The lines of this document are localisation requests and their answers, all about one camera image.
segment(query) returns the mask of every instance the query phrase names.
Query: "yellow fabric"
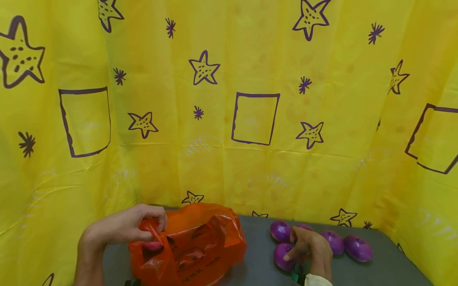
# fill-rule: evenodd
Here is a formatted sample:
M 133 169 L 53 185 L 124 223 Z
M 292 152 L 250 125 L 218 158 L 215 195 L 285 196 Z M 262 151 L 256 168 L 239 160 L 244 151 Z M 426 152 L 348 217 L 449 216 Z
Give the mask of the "yellow fabric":
M 378 228 L 458 280 L 457 1 L 0 4 L 3 284 L 69 285 L 92 221 L 198 201 Z
M 305 277 L 305 284 L 304 286 L 333 286 L 331 282 L 329 282 L 327 279 L 313 275 L 313 274 L 307 274 Z

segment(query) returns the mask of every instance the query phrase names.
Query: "table surface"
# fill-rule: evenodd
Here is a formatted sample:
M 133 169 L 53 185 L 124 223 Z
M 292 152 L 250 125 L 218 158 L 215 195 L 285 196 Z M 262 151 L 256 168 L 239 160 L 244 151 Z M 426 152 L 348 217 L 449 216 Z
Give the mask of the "table surface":
M 240 216 L 248 249 L 242 264 L 236 264 L 219 286 L 295 286 L 291 276 L 280 271 L 273 262 L 275 242 L 269 227 L 272 219 Z M 289 221 L 291 225 L 298 222 Z M 376 230 L 309 224 L 315 231 L 333 230 L 345 237 L 353 234 L 365 239 L 374 253 L 374 260 L 362 264 L 347 254 L 333 258 L 334 286 L 432 286 L 431 282 L 383 233 Z M 123 286 L 132 279 L 127 245 L 111 245 L 104 253 L 105 285 Z

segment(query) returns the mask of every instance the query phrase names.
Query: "purple rectangle outline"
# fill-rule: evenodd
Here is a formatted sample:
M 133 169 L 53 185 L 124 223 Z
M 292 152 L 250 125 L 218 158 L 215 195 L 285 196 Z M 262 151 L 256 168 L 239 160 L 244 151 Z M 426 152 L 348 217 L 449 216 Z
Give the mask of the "purple rectangle outline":
M 237 118 L 237 110 L 239 109 L 239 97 L 250 97 L 250 98 L 261 98 L 261 97 L 276 97 L 277 102 L 275 104 L 275 113 L 273 114 L 273 120 L 272 120 L 272 129 L 270 130 L 270 138 L 269 138 L 269 143 L 259 143 L 259 142 L 251 142 L 251 141 L 244 141 L 244 140 L 239 140 L 239 139 L 234 139 L 234 132 L 235 132 L 235 119 Z M 278 102 L 280 100 L 280 93 L 275 93 L 275 94 L 249 94 L 249 93 L 242 93 L 242 92 L 237 92 L 237 96 L 235 97 L 235 108 L 234 108 L 234 120 L 232 121 L 232 136 L 231 139 L 236 142 L 240 143 L 246 143 L 246 144 L 258 144 L 258 145 L 265 145 L 269 146 L 270 143 L 272 142 L 272 135 L 273 135 L 273 128 L 275 125 L 275 116 L 277 116 L 277 107 L 278 107 Z
M 414 132 L 412 133 L 412 136 L 410 137 L 409 143 L 407 144 L 407 147 L 405 148 L 405 153 L 407 155 L 411 156 L 412 158 L 414 158 L 415 160 L 418 160 L 418 157 L 415 156 L 414 154 L 409 153 L 410 146 L 415 141 L 415 135 L 417 134 L 418 130 L 420 129 L 420 126 L 423 124 L 423 120 L 425 120 L 425 114 L 426 114 L 426 112 L 428 111 L 429 108 L 431 108 L 434 111 L 458 113 L 458 108 L 437 107 L 435 105 L 432 105 L 431 103 L 427 103 L 426 104 L 425 109 L 423 110 L 423 113 L 421 114 L 420 119 L 418 120 L 417 126 L 415 127 Z M 450 170 L 455 166 L 455 164 L 457 162 L 458 162 L 458 154 L 455 156 L 454 160 L 452 161 L 452 163 L 450 163 L 450 165 L 447 167 L 447 169 L 445 169 L 445 171 L 440 171 L 440 170 L 436 170 L 436 169 L 433 169 L 433 168 L 429 168 L 429 167 L 419 163 L 418 161 L 417 161 L 417 164 L 420 165 L 421 167 L 423 167 L 426 170 L 447 175 L 450 172 Z
M 99 149 L 94 152 L 90 153 L 85 153 L 85 154 L 75 154 L 75 150 L 73 149 L 73 139 L 70 135 L 70 130 L 68 127 L 68 122 L 67 122 L 67 117 L 66 117 L 66 112 L 64 108 L 64 104 L 62 102 L 62 95 L 64 94 L 75 94 L 75 95 L 82 95 L 82 94 L 92 94 L 92 93 L 98 93 L 98 92 L 106 92 L 107 93 L 107 106 L 108 106 L 108 120 L 109 120 L 109 125 L 110 125 L 110 139 L 108 141 L 108 144 L 103 147 L 102 149 Z M 79 90 L 71 90 L 71 89 L 59 89 L 59 98 L 60 98 L 60 111 L 62 112 L 62 120 L 64 123 L 64 128 L 65 132 L 67 133 L 67 142 L 68 146 L 70 148 L 70 155 L 73 158 L 82 158 L 82 157 L 89 157 L 93 155 L 97 155 L 98 153 L 102 152 L 103 150 L 107 149 L 108 145 L 111 143 L 111 115 L 110 115 L 110 102 L 109 102 L 109 97 L 108 97 L 108 87 L 101 87 L 101 88 L 91 88 L 91 89 L 79 89 Z

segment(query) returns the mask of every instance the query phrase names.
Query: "purple onion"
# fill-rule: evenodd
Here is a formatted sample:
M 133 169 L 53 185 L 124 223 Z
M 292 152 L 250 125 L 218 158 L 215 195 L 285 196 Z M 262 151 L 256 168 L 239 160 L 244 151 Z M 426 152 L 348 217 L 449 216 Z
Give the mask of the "purple onion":
M 300 224 L 297 225 L 297 227 L 300 227 L 300 228 L 309 230 L 311 232 L 314 232 L 313 228 L 311 226 L 309 226 L 308 224 L 305 224 L 305 223 L 300 223 Z
M 280 243 L 288 243 L 291 234 L 291 227 L 284 221 L 274 221 L 270 225 L 270 234 Z
M 371 246 L 362 238 L 349 235 L 343 239 L 347 253 L 359 262 L 371 261 L 374 257 Z
M 273 260 L 275 264 L 285 271 L 293 270 L 293 262 L 285 261 L 283 257 L 293 249 L 293 246 L 288 243 L 280 243 L 273 251 Z
M 334 255 L 341 255 L 344 253 L 345 244 L 340 235 L 330 230 L 323 231 L 320 234 L 329 242 Z

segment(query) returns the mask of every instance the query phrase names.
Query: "orange plastic bag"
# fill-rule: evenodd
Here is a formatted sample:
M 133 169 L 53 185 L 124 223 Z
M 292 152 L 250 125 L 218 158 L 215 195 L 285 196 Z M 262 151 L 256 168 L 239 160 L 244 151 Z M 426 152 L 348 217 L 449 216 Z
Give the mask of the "orange plastic bag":
M 162 243 L 160 250 L 129 244 L 133 274 L 145 286 L 217 285 L 232 265 L 242 263 L 247 245 L 232 209 L 198 203 L 168 210 L 167 216 L 167 231 L 159 235 L 155 219 L 139 226 Z

